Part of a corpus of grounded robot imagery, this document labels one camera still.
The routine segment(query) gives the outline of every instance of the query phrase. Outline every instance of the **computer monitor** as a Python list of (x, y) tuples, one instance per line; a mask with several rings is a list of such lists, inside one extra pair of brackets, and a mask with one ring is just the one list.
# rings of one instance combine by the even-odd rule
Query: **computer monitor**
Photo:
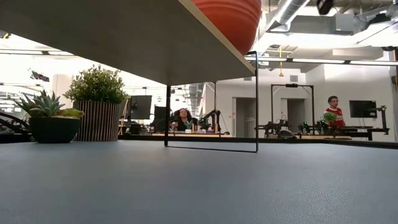
[(350, 100), (349, 112), (352, 118), (377, 118), (376, 101)]
[(131, 96), (131, 119), (150, 119), (152, 96)]
[(155, 106), (155, 119), (165, 119), (166, 118), (166, 107), (165, 106)]

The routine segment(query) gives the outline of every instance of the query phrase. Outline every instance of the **exercise ball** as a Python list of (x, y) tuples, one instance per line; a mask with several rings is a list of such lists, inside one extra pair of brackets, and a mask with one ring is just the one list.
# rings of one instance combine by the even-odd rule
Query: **exercise ball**
[(253, 45), (261, 0), (192, 0), (224, 36), (245, 55)]

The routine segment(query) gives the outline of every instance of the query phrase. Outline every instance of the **man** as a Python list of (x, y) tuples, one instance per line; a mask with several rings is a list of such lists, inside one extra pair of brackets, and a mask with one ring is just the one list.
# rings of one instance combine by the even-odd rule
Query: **man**
[(329, 108), (327, 108), (323, 114), (325, 114), (325, 113), (337, 114), (337, 120), (334, 122), (331, 122), (330, 124), (328, 122), (325, 122), (325, 123), (329, 124), (329, 125), (335, 125), (339, 128), (346, 126), (346, 123), (344, 122), (344, 118), (343, 118), (343, 111), (337, 107), (338, 106), (337, 96), (329, 97), (328, 103), (329, 103)]

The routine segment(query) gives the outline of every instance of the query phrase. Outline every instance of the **gray tabletop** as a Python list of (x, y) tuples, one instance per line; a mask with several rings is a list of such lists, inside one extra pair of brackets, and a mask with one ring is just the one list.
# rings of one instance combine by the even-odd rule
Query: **gray tabletop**
[(162, 144), (0, 145), (0, 223), (398, 222), (395, 150), (261, 144), (251, 154)]

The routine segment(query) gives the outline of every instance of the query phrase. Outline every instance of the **small plant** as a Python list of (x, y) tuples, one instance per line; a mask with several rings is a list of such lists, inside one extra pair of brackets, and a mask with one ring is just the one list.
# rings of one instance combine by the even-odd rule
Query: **small plant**
[[(31, 111), (31, 109), (33, 108), (38, 108), (37, 104), (30, 100), (29, 97), (24, 93), (25, 99), (22, 99), (21, 97), (19, 98), (21, 102), (18, 102), (16, 100), (14, 100), (14, 102), (21, 107), (24, 111), (26, 111), (26, 113), (29, 114), (30, 117), (32, 118), (39, 118), (39, 117), (43, 117), (44, 113), (41, 111)], [(39, 99), (41, 100), (43, 97), (47, 96), (47, 93), (45, 92), (45, 90), (40, 92), (40, 96), (34, 96), (34, 99)]]
[(120, 70), (112, 71), (92, 66), (80, 72), (64, 96), (73, 101), (102, 101), (120, 104), (127, 98), (123, 92)]
[(190, 122), (185, 123), (185, 127), (187, 129), (191, 129), (192, 128), (192, 120)]
[(43, 96), (42, 99), (33, 99), (37, 105), (36, 108), (31, 108), (29, 111), (38, 111), (43, 113), (46, 117), (51, 118), (57, 115), (61, 107), (59, 102), (60, 96), (55, 97), (55, 93), (52, 92), (52, 96)]
[(327, 113), (325, 113), (325, 114), (323, 115), (323, 119), (324, 119), (326, 122), (329, 122), (329, 123), (335, 122), (335, 121), (337, 121), (337, 114), (327, 112)]
[(40, 92), (40, 96), (34, 96), (33, 101), (24, 94), (26, 100), (19, 98), (21, 103), (14, 100), (14, 102), (20, 106), (26, 113), (32, 118), (42, 118), (42, 117), (64, 117), (64, 118), (81, 118), (85, 114), (82, 111), (75, 110), (73, 108), (67, 108), (61, 110), (64, 104), (60, 105), (60, 97), (56, 97), (55, 93), (52, 96), (47, 95), (44, 91)]

